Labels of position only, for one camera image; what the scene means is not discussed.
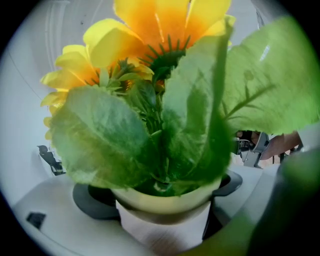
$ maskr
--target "person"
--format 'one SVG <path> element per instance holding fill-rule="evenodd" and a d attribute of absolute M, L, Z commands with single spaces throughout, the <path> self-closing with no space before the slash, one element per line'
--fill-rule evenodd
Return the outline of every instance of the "person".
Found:
<path fill-rule="evenodd" d="M 238 131 L 236 136 L 241 138 L 243 135 L 242 131 Z M 251 140 L 254 144 L 257 144 L 260 136 L 260 132 L 253 131 L 251 135 Z M 269 146 L 262 153 L 260 160 L 268 160 L 273 156 L 278 156 L 288 150 L 293 149 L 294 147 L 302 143 L 300 136 L 297 131 L 294 131 L 291 134 L 282 134 L 276 136 L 270 140 Z"/>

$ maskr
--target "artificial flower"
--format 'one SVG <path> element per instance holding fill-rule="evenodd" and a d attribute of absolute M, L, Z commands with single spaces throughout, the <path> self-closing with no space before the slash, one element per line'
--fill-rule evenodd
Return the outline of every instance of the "artificial flower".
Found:
<path fill-rule="evenodd" d="M 142 79 L 151 80 L 152 70 L 138 63 L 135 60 L 128 59 L 125 63 L 134 66 L 134 72 L 140 75 Z M 61 69 L 46 74 L 41 83 L 56 91 L 49 93 L 41 102 L 42 106 L 49 106 L 50 113 L 53 115 L 60 107 L 62 107 L 67 99 L 69 90 L 86 86 L 99 85 L 100 68 L 93 67 L 87 48 L 83 45 L 68 45 L 63 48 L 62 55 L 59 56 L 55 65 Z M 51 117 L 44 119 L 44 124 L 50 126 Z M 48 131 L 45 135 L 47 140 L 51 139 Z"/>
<path fill-rule="evenodd" d="M 92 25 L 83 40 L 95 67 L 123 58 L 139 58 L 153 71 L 176 66 L 204 36 L 225 33 L 231 0 L 114 0 L 115 14 Z M 233 25 L 235 18 L 228 16 Z"/>

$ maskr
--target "yellow petal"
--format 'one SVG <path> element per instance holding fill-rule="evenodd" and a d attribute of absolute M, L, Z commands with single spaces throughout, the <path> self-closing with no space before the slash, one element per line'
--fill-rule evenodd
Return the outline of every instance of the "yellow petal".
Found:
<path fill-rule="evenodd" d="M 140 65 L 140 60 L 137 59 L 137 58 L 132 58 L 132 57 L 130 57 L 130 58 L 127 59 L 127 63 L 128 63 L 128 64 L 133 64 L 135 67 L 139 67 L 139 65 Z"/>
<path fill-rule="evenodd" d="M 185 38 L 193 45 L 217 21 L 223 19 L 231 0 L 192 0 L 186 21 Z"/>
<path fill-rule="evenodd" d="M 52 140 L 52 134 L 50 132 L 50 130 L 48 130 L 45 135 L 44 135 L 44 138 L 48 141 L 51 141 Z"/>
<path fill-rule="evenodd" d="M 84 45 L 71 44 L 63 47 L 62 49 L 62 54 L 74 53 L 74 52 L 80 53 L 83 57 L 89 59 L 87 48 Z"/>
<path fill-rule="evenodd" d="M 99 77 L 88 58 L 78 51 L 67 52 L 59 56 L 55 65 L 75 75 L 83 84 L 95 85 L 99 83 Z"/>
<path fill-rule="evenodd" d="M 149 67 L 140 64 L 139 67 L 137 67 L 137 69 L 142 72 L 142 73 L 146 73 L 146 74 L 150 74 L 150 75 L 154 75 L 155 73 L 152 71 L 152 69 L 150 69 Z"/>
<path fill-rule="evenodd" d="M 45 125 L 46 127 L 49 127 L 49 128 L 50 128 L 51 119 L 52 119 L 52 117 L 45 117 L 45 118 L 43 119 L 43 123 L 44 123 L 44 125 Z"/>
<path fill-rule="evenodd" d="M 61 69 L 46 74 L 41 83 L 56 89 L 69 90 L 74 87 L 84 86 L 86 83 L 68 70 Z"/>
<path fill-rule="evenodd" d="M 114 11 L 146 45 L 162 42 L 155 0 L 114 0 Z"/>
<path fill-rule="evenodd" d="M 93 24 L 83 36 L 93 66 L 105 68 L 113 62 L 136 56 L 144 47 L 141 39 L 124 24 L 104 19 Z"/>
<path fill-rule="evenodd" d="M 160 31 L 164 38 L 164 49 L 169 50 L 168 35 L 174 49 L 177 48 L 178 40 L 179 48 L 183 48 L 189 0 L 155 0 L 155 2 Z"/>
<path fill-rule="evenodd" d="M 51 105 L 49 107 L 49 111 L 50 111 L 52 116 L 57 112 L 58 109 L 59 109 L 59 107 L 57 105 Z"/>
<path fill-rule="evenodd" d="M 225 15 L 223 19 L 214 23 L 202 36 L 222 36 L 226 33 L 226 21 L 230 26 L 233 26 L 236 22 L 236 17 Z"/>
<path fill-rule="evenodd" d="M 62 91 L 55 91 L 49 93 L 41 102 L 41 107 L 43 106 L 51 106 L 56 104 L 61 104 L 66 101 L 66 98 L 68 96 L 67 92 Z"/>
<path fill-rule="evenodd" d="M 69 89 L 61 89 L 61 88 L 57 88 L 56 89 L 57 92 L 63 92 L 63 93 L 67 93 L 69 92 Z"/>
<path fill-rule="evenodd" d="M 138 74 L 142 79 L 144 79 L 144 80 L 152 81 L 153 75 L 150 74 L 150 73 L 139 72 L 139 73 L 137 73 L 137 74 Z"/>

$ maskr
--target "green leaf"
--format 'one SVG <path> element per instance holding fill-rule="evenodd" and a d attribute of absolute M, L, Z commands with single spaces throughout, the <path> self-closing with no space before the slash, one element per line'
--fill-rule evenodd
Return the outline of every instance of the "green leaf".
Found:
<path fill-rule="evenodd" d="M 108 86 L 106 87 L 108 91 L 114 92 L 116 90 L 122 89 L 121 82 L 118 80 L 110 79 Z"/>
<path fill-rule="evenodd" d="M 99 85 L 100 85 L 101 87 L 107 87 L 107 86 L 108 86 L 109 80 L 110 80 L 108 70 L 106 70 L 105 68 L 101 68 L 101 69 L 100 69 L 99 80 L 100 80 Z"/>
<path fill-rule="evenodd" d="M 284 17 L 228 52 L 220 112 L 234 131 L 289 134 L 319 120 L 319 84 L 316 54 Z"/>
<path fill-rule="evenodd" d="M 134 187 L 159 168 L 158 151 L 144 123 L 123 99 L 104 88 L 70 90 L 50 131 L 67 173 L 77 183 Z"/>
<path fill-rule="evenodd" d="M 155 85 L 156 82 L 162 78 L 164 76 L 164 74 L 168 73 L 168 71 L 170 70 L 170 67 L 168 66 L 162 66 L 160 68 L 158 68 L 155 72 L 154 75 L 152 77 L 152 84 Z"/>
<path fill-rule="evenodd" d="M 225 36 L 202 38 L 165 83 L 162 119 L 168 174 L 180 188 L 213 182 L 230 160 L 231 135 L 218 113 L 230 34 L 229 28 Z"/>
<path fill-rule="evenodd" d="M 122 90 L 122 87 L 113 87 L 113 86 L 111 86 L 111 87 L 108 87 L 106 91 L 113 93 L 113 92 L 116 92 L 118 90 Z"/>
<path fill-rule="evenodd" d="M 111 78 L 119 78 L 118 74 L 121 72 L 121 67 L 120 65 L 115 65 L 114 66 L 114 69 L 112 70 L 112 73 L 111 73 Z"/>
<path fill-rule="evenodd" d="M 153 134 L 151 134 L 151 138 L 153 143 L 156 145 L 156 147 L 159 147 L 159 144 L 161 143 L 162 140 L 162 130 L 157 130 Z"/>
<path fill-rule="evenodd" d="M 162 95 L 161 94 L 157 94 L 155 96 L 155 106 L 158 112 L 160 113 L 162 111 Z"/>
<path fill-rule="evenodd" d="M 156 109 L 156 92 L 146 80 L 136 80 L 127 92 L 129 102 L 146 115 L 153 116 Z"/>
<path fill-rule="evenodd" d="M 137 73 L 126 73 L 123 76 L 121 76 L 118 81 L 123 82 L 127 80 L 140 80 L 141 76 Z"/>

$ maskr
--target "potted plant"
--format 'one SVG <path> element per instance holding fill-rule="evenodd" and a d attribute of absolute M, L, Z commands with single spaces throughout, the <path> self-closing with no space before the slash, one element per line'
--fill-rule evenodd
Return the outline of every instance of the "potted plant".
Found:
<path fill-rule="evenodd" d="M 319 65 L 291 17 L 228 51 L 230 0 L 143 2 L 115 0 L 126 25 L 95 23 L 43 77 L 57 90 L 42 102 L 46 138 L 75 182 L 142 212 L 180 214 L 219 187 L 236 131 L 283 134 L 319 120 Z"/>

